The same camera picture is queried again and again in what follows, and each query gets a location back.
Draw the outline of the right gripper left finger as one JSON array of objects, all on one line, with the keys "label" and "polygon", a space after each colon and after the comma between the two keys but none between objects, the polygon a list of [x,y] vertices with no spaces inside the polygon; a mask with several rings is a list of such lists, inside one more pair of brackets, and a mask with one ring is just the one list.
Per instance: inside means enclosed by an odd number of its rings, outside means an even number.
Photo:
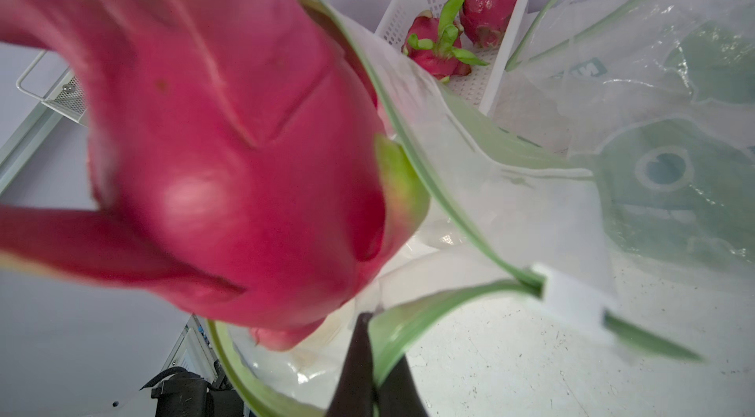
[{"label": "right gripper left finger", "polygon": [[373,350],[369,336],[371,313],[356,321],[327,417],[371,417],[374,412]]}]

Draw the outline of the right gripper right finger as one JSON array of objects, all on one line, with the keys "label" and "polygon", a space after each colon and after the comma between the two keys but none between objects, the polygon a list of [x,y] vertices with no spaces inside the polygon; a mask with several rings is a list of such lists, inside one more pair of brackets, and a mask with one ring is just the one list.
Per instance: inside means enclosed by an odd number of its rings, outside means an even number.
[{"label": "right gripper right finger", "polygon": [[428,417],[416,389],[408,360],[403,356],[377,389],[377,410],[381,417]]}]

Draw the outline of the clear zip-top bag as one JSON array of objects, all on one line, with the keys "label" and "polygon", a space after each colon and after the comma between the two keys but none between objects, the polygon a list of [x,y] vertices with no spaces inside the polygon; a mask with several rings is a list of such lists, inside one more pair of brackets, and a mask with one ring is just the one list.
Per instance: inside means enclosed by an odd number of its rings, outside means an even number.
[{"label": "clear zip-top bag", "polygon": [[236,326],[206,331],[226,376],[259,416],[322,416],[355,363],[348,346],[371,313],[373,381],[445,316],[490,295],[519,295],[546,316],[626,355],[696,362],[689,348],[619,316],[592,173],[505,132],[380,37],[322,0],[301,0],[334,26],[375,82],[407,159],[463,242],[408,241],[373,281],[296,347],[269,351]]},{"label": "clear zip-top bag", "polygon": [[493,120],[591,170],[615,246],[754,275],[754,0],[550,0]]}]

